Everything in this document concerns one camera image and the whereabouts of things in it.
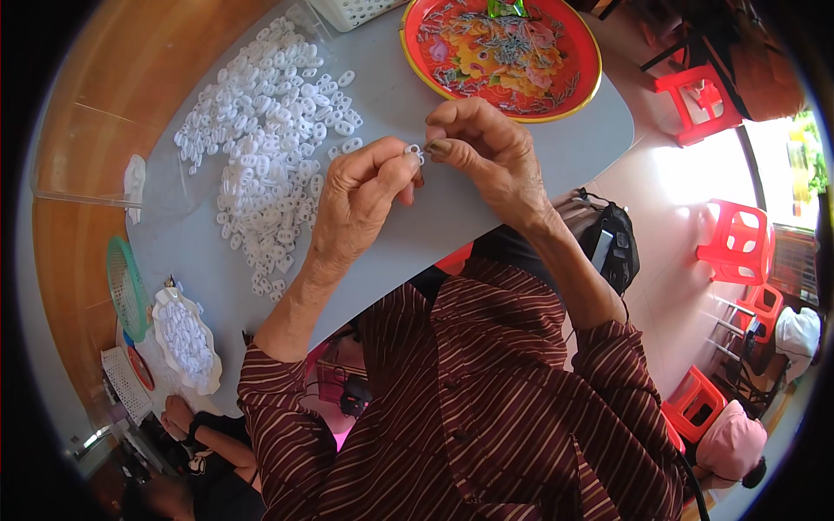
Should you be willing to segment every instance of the hand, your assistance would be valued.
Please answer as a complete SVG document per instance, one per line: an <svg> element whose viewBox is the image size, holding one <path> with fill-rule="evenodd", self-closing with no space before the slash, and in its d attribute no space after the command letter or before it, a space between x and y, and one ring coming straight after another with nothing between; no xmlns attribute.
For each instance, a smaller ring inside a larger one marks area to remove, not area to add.
<svg viewBox="0 0 834 521"><path fill-rule="evenodd" d="M374 242L397 197L410 206L423 186L420 159L391 136L336 158L327 172L308 258L335 275Z"/></svg>
<svg viewBox="0 0 834 521"><path fill-rule="evenodd" d="M159 422L162 424L165 432L171 435L171 438L181 442L188 437L188 433L177 427L176 424L171 423L171 420L168 418L168 413L162 413L162 416L159 417Z"/></svg>
<svg viewBox="0 0 834 521"><path fill-rule="evenodd" d="M191 429L191 423L194 421L194 413L191 412L185 398L176 394L168 396L165 399L165 413L168 421L186 433L188 437L188 430Z"/></svg>
<svg viewBox="0 0 834 521"><path fill-rule="evenodd" d="M425 119L426 151L467 176L502 222L519 232L552 212L533 138L482 98L441 103Z"/></svg>

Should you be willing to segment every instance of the striped shirt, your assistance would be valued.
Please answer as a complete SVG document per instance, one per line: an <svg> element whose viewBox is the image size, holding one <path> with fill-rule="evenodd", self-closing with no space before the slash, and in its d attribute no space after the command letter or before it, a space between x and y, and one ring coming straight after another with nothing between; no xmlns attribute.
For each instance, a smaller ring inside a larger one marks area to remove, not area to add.
<svg viewBox="0 0 834 521"><path fill-rule="evenodd" d="M641 335L577 332L539 279L471 259L430 307L410 284L360 320L373 401L341 451L299 405L304 362L246 353L239 397L264 519L677 519L684 474Z"/></svg>

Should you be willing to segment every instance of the green basket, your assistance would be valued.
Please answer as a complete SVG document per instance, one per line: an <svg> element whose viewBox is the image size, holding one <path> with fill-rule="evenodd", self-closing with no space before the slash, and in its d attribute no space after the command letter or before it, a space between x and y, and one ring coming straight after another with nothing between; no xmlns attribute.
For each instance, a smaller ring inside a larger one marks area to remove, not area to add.
<svg viewBox="0 0 834 521"><path fill-rule="evenodd" d="M134 342L142 342L150 327L148 306L151 303L136 269L130 244L119 236L111 238L107 246L107 280L122 327Z"/></svg>

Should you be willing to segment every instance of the tiled floor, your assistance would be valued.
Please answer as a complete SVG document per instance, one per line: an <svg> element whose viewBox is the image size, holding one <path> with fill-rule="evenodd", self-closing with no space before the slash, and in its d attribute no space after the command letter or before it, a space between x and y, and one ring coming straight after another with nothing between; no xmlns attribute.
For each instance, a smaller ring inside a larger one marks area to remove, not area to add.
<svg viewBox="0 0 834 521"><path fill-rule="evenodd" d="M678 148L669 133L681 129L668 94L655 94L652 78L639 66L659 50L646 45L627 9L600 22L588 19L600 42L603 69L631 109L635 144L587 185L588 191L628 207L641 268L625 292L631 321L643 331L649 370L663 398L686 370L705 369L715 352L706 339L716 317L744 288L711 283L709 265L698 262L696 246L707 243L715 219L710 198L756 205L744 153L734 130ZM670 70L659 65L651 73ZM565 325L565 336L571 327ZM569 341L575 349L575 339Z"/></svg>

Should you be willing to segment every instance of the white bowl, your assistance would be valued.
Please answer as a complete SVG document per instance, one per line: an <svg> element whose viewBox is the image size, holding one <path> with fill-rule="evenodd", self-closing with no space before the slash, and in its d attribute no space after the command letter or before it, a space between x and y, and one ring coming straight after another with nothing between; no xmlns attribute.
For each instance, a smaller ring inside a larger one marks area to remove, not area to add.
<svg viewBox="0 0 834 521"><path fill-rule="evenodd" d="M185 298L178 289L176 288L163 288L154 295L156 298L156 304L153 306L153 329L156 332L156 339L159 345L163 347L163 353L165 353L165 362L168 366L177 372L179 375L179 381L190 388L197 389L197 394L214 394L215 391L220 387L220 374L223 373L223 365L220 363L220 357L214 351L214 335L203 320L200 318L200 314L197 311L197 305ZM168 346L168 343L165 342L165 338L162 336L162 327L161 322L159 320L159 309L164 308L168 305L168 302L181 302L183 306L194 314L194 317L197 319L197 323L200 327L205 328L206 330L206 346L208 349L211 350L211 354L214 357L214 365L211 369L211 374L208 376L208 383L204 386L198 386L194 382L191 381L191 378L188 377L188 374L183 371L183 368L180 367L179 363L174 359L173 355L171 354L171 349Z"/></svg>

